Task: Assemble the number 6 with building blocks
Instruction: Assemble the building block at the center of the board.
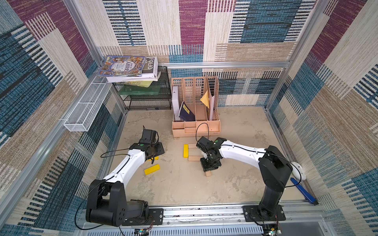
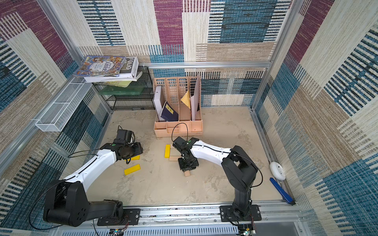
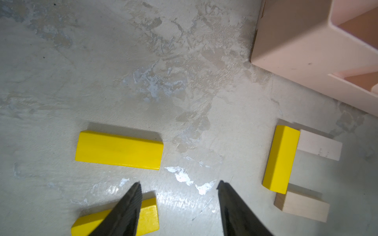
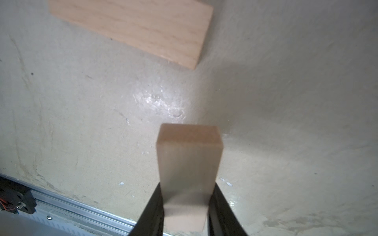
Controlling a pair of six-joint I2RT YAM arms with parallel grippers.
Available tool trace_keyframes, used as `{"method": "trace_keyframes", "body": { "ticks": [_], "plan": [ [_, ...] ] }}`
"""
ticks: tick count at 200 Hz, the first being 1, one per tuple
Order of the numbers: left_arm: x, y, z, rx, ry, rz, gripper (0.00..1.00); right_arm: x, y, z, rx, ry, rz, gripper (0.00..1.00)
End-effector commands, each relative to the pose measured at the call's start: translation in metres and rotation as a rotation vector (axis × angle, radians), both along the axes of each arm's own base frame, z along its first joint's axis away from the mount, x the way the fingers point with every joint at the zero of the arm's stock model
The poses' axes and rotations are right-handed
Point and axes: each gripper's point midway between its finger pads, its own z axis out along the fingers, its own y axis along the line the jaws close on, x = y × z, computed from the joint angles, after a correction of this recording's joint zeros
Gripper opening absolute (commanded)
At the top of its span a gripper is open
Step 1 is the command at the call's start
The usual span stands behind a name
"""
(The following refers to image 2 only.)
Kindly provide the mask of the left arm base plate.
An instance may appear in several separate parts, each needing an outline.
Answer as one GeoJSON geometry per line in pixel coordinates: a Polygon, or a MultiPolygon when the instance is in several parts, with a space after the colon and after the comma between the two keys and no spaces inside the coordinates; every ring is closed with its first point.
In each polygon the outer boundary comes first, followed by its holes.
{"type": "Polygon", "coordinates": [[[117,217],[102,217],[97,221],[97,226],[134,226],[139,222],[140,208],[124,208],[123,215],[120,218],[117,217]]]}

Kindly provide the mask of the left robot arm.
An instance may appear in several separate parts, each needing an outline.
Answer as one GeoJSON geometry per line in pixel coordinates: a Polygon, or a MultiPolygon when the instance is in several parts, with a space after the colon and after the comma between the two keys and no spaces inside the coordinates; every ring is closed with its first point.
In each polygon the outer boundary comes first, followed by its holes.
{"type": "Polygon", "coordinates": [[[49,184],[45,194],[43,220],[48,223],[77,227],[94,219],[126,220],[123,203],[118,200],[90,202],[87,190],[110,166],[119,160],[127,163],[143,153],[133,131],[119,129],[113,143],[106,143],[93,158],[63,180],[49,184]]]}

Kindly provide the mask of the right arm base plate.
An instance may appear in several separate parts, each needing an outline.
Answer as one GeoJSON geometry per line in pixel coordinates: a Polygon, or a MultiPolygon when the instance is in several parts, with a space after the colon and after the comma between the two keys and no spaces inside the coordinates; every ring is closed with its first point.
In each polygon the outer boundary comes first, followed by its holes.
{"type": "Polygon", "coordinates": [[[223,205],[219,207],[222,222],[240,222],[240,221],[261,221],[262,217],[258,205],[251,205],[246,213],[234,209],[232,205],[223,205]]]}

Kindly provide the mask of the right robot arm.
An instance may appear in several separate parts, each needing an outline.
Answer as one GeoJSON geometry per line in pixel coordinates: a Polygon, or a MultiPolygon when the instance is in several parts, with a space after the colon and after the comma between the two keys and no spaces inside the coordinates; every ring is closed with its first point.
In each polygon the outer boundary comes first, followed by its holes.
{"type": "Polygon", "coordinates": [[[240,146],[223,148],[207,144],[198,138],[184,140],[177,137],[173,140],[173,147],[181,154],[178,163],[183,172],[196,169],[199,159],[221,166],[235,192],[231,209],[224,215],[231,222],[252,218],[251,191],[256,176],[261,171],[240,146]]]}

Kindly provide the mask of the yellow block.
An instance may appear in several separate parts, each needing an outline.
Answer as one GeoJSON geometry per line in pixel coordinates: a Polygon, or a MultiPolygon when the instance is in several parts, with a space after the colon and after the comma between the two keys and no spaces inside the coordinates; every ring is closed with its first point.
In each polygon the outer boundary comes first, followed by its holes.
{"type": "Polygon", "coordinates": [[[170,158],[171,145],[166,145],[164,150],[164,158],[170,158]]]}
{"type": "Polygon", "coordinates": [[[129,168],[125,169],[125,170],[124,170],[124,174],[125,174],[125,176],[127,176],[127,175],[130,175],[130,174],[132,174],[132,173],[135,173],[135,172],[137,172],[137,171],[139,171],[139,170],[141,170],[141,167],[140,167],[139,164],[137,164],[137,165],[134,165],[134,166],[132,166],[132,167],[129,167],[129,168]]]}
{"type": "Polygon", "coordinates": [[[131,158],[131,160],[139,160],[139,159],[140,159],[140,155],[131,158]]]}

